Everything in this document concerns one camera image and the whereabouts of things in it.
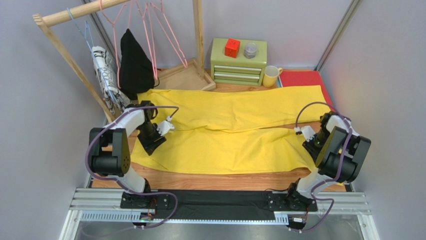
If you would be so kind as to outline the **yellow trousers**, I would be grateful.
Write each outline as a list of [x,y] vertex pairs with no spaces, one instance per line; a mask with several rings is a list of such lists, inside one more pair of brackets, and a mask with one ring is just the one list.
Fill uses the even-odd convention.
[[318,85],[241,92],[152,89],[138,99],[159,106],[155,123],[170,116],[175,130],[151,155],[136,142],[132,162],[181,174],[312,171],[304,137],[288,125],[317,122],[330,111]]

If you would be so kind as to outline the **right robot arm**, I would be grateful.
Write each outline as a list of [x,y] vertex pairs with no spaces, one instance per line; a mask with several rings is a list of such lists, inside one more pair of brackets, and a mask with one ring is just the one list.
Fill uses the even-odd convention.
[[348,118],[330,111],[320,118],[320,130],[295,128],[305,138],[302,146],[312,157],[315,169],[288,187],[285,204],[292,210],[306,210],[316,195],[329,186],[352,182],[371,146],[371,140],[357,133]]

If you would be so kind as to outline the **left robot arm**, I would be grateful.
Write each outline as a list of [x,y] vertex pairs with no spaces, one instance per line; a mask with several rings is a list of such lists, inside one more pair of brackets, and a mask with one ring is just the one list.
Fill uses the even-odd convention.
[[170,115],[161,123],[152,122],[158,109],[150,101],[130,104],[113,122],[93,128],[85,156],[88,172],[96,179],[116,182],[128,193],[150,194],[148,180],[139,176],[131,166],[128,138],[138,131],[137,138],[143,149],[149,156],[152,155],[166,141],[165,135],[175,128]]

